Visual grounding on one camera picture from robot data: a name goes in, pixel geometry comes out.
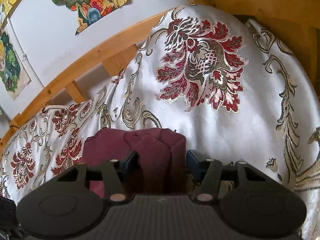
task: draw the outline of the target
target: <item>folded towel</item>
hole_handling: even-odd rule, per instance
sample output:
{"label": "folded towel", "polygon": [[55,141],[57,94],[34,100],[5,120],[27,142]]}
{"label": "folded towel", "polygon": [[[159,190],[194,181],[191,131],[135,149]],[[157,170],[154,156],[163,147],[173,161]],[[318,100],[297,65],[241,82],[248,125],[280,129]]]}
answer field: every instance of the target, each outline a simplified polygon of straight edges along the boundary
{"label": "folded towel", "polygon": [[[123,131],[102,128],[84,143],[82,161],[89,166],[121,160],[137,151],[141,170],[123,183],[130,193],[183,193],[186,191],[186,138],[170,129]],[[90,190],[104,197],[103,183],[90,182]]]}

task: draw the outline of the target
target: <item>white fabric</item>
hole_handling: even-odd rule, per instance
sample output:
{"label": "white fabric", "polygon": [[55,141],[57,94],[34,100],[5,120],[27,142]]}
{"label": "white fabric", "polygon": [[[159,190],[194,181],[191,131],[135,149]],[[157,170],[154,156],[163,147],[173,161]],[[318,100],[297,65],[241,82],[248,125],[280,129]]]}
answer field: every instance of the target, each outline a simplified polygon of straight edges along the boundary
{"label": "white fabric", "polygon": [[244,25],[201,5],[167,13],[125,72],[95,97],[41,111],[16,132],[4,152],[0,192],[18,203],[77,163],[86,138],[103,126],[170,128],[187,138],[187,149],[224,164],[249,162],[305,201],[300,233],[312,239],[320,199],[319,101],[292,52],[257,22]]}

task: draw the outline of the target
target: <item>wooden bed frame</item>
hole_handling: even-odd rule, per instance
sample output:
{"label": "wooden bed frame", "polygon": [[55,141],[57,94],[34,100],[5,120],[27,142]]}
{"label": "wooden bed frame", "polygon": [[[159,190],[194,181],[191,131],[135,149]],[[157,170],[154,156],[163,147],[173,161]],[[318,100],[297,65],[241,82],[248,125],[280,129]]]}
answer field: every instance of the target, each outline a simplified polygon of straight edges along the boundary
{"label": "wooden bed frame", "polygon": [[[296,55],[306,70],[311,83],[320,95],[320,0],[189,0],[219,8],[233,15],[254,16],[265,28],[280,38]],[[102,42],[48,84],[10,123],[0,140],[0,160],[4,148],[17,129],[50,104],[52,97],[64,88],[76,103],[87,100],[77,86],[76,79],[91,68],[103,63],[106,71],[115,76],[137,52],[136,43],[146,40],[150,29],[163,13],[139,22]]]}

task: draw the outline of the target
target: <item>wall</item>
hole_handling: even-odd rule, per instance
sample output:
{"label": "wall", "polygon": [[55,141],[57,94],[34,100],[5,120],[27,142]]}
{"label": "wall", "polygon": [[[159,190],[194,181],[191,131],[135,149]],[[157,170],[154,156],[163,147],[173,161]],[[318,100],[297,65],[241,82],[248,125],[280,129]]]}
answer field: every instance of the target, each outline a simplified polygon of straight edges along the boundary
{"label": "wall", "polygon": [[[77,13],[65,6],[57,6],[51,0],[22,0],[10,19],[32,68],[41,83],[46,86],[76,59],[105,39],[141,20],[187,1],[132,0],[131,4],[102,18],[78,36],[75,36],[78,25]],[[89,96],[97,92],[108,80],[108,75],[102,73],[101,66],[92,71],[98,74],[92,74],[91,78],[82,78],[82,84],[79,84],[80,87],[89,89]],[[0,105],[9,118],[23,111],[41,90],[41,86],[38,87],[41,84],[31,79],[30,85],[15,102],[1,96]],[[69,99],[63,92],[54,98],[54,101],[56,104],[68,103]]]}

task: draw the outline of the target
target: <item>maroon cloth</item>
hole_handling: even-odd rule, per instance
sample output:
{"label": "maroon cloth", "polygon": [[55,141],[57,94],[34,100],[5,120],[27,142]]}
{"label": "maroon cloth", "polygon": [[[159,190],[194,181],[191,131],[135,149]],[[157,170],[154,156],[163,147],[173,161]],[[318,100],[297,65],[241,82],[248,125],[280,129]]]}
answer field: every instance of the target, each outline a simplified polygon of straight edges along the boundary
{"label": "maroon cloth", "polygon": [[[84,143],[82,161],[89,166],[111,159],[121,160],[137,151],[140,171],[124,184],[134,193],[185,192],[186,138],[170,129],[123,131],[102,128]],[[91,182],[90,190],[104,197],[103,183]]]}

